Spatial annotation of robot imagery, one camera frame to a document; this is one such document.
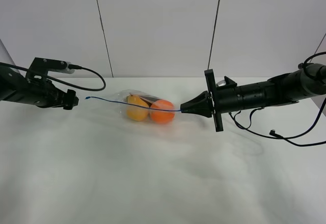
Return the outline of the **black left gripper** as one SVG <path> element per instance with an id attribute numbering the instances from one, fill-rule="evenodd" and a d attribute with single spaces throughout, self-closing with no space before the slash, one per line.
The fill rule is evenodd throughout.
<path id="1" fill-rule="evenodd" d="M 28 83 L 28 95 L 37 107 L 62 107 L 72 110 L 78 105 L 79 99 L 74 90 L 68 89 L 65 93 L 42 76 L 37 78 L 36 75 L 26 75 L 25 78 Z"/>

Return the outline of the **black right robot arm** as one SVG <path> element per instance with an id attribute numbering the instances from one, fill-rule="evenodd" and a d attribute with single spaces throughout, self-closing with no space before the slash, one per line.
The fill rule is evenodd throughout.
<path id="1" fill-rule="evenodd" d="M 325 94 L 325 66 L 309 64 L 306 69 L 285 73 L 239 86 L 225 77 L 216 83 L 213 70 L 205 71 L 207 90 L 181 104 L 182 113 L 213 118 L 217 132 L 223 130 L 222 114 L 239 110 L 293 104 Z"/>

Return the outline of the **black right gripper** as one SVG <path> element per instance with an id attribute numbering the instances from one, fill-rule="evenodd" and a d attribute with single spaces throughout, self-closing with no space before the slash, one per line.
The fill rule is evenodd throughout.
<path id="1" fill-rule="evenodd" d="M 194 99 L 180 105 L 184 114 L 194 114 L 211 118 L 213 114 L 215 130 L 224 130 L 222 114 L 234 112 L 241 108 L 241 91 L 239 86 L 227 89 L 216 89 L 214 72 L 212 69 L 204 72 L 208 91 L 204 91 Z"/>

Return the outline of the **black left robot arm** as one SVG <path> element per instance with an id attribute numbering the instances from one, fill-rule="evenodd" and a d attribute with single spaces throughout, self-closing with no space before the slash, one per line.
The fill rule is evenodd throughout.
<path id="1" fill-rule="evenodd" d="M 47 78 L 25 78 L 13 69 L 1 66 L 1 101 L 72 110 L 79 99 L 74 90 L 64 92 Z"/>

